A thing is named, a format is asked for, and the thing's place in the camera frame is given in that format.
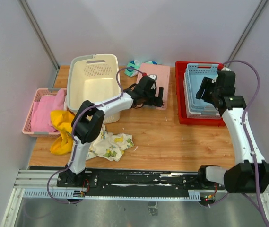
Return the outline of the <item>pink perforated basket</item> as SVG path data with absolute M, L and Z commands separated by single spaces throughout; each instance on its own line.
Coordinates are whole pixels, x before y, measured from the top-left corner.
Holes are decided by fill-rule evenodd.
M 171 67 L 165 65 L 157 65 L 157 64 L 148 64 L 143 63 L 140 65 L 139 70 L 146 73 L 147 75 L 157 75 L 156 85 L 157 91 L 156 96 L 158 96 L 159 88 L 162 87 L 163 90 L 163 105 L 161 107 L 151 107 L 157 110 L 166 110 L 168 105 L 168 91 L 169 91 L 169 81 L 170 81 L 170 69 Z

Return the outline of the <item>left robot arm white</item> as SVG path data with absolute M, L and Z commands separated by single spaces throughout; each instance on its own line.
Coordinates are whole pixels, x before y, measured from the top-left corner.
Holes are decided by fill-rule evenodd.
M 102 102 L 84 101 L 71 123 L 73 147 L 66 169 L 59 174 L 67 187 L 79 187 L 84 182 L 84 171 L 89 147 L 99 136 L 104 119 L 123 110 L 138 106 L 163 105 L 162 87 L 156 85 L 157 75 L 142 76 L 137 84 Z

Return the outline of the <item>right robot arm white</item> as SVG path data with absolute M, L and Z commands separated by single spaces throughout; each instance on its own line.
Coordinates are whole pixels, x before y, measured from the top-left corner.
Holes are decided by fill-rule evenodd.
M 269 185 L 269 163 L 253 137 L 246 102 L 242 96 L 235 95 L 235 73 L 219 70 L 215 79 L 204 77 L 196 98 L 219 111 L 235 155 L 235 165 L 228 170 L 220 166 L 201 166 L 198 186 L 208 189 L 217 183 L 229 193 L 264 193 Z

